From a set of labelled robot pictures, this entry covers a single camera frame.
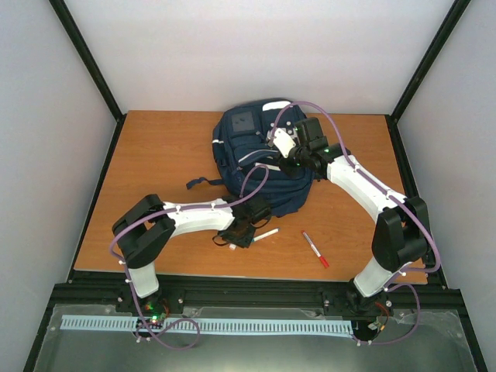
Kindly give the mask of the green cap marker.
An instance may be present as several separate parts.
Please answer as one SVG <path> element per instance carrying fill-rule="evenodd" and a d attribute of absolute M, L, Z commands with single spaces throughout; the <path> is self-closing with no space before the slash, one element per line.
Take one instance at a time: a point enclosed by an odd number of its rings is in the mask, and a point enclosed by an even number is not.
<path fill-rule="evenodd" d="M 262 239 L 266 239 L 267 237 L 272 236 L 272 235 L 278 233 L 279 231 L 280 231 L 280 229 L 276 228 L 276 229 L 272 229 L 270 231 L 264 232 L 258 236 L 253 237 L 252 243 L 258 242 Z"/>

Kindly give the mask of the navy blue backpack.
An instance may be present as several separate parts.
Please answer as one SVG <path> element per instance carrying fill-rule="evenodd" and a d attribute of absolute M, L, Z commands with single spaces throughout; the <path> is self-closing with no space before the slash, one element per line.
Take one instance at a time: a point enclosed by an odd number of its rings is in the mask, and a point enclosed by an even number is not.
<path fill-rule="evenodd" d="M 212 132 L 212 152 L 219 171 L 210 185 L 223 185 L 235 196 L 255 192 L 270 203 L 276 217 L 297 212 L 306 202 L 312 183 L 324 179 L 301 169 L 296 178 L 281 171 L 280 152 L 269 144 L 268 133 L 284 129 L 296 137 L 295 124 L 309 119 L 300 105 L 271 98 L 237 105 L 223 113 Z"/>

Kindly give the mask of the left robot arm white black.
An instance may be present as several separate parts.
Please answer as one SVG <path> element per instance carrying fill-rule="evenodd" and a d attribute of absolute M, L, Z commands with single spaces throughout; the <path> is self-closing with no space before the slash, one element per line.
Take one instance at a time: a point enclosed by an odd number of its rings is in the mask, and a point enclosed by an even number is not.
<path fill-rule="evenodd" d="M 217 198 L 200 204 L 174 204 L 147 195 L 112 227 L 122 252 L 134 302 L 145 312 L 156 310 L 161 293 L 154 261 L 170 239 L 201 231 L 215 231 L 218 246 L 247 248 L 258 227 L 270 221 L 271 207 L 261 196 Z"/>

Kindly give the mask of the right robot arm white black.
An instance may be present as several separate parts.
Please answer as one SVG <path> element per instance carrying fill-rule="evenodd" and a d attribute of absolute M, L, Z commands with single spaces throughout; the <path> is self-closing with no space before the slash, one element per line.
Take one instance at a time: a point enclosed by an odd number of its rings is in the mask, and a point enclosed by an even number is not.
<path fill-rule="evenodd" d="M 364 313 L 372 301 L 408 266 L 429 252 L 429 217 L 426 203 L 407 198 L 366 170 L 342 143 L 329 144 L 319 120 L 296 122 L 297 136 L 276 128 L 271 137 L 283 172 L 308 168 L 342 188 L 375 223 L 372 258 L 352 279 L 346 291 L 351 312 Z"/>

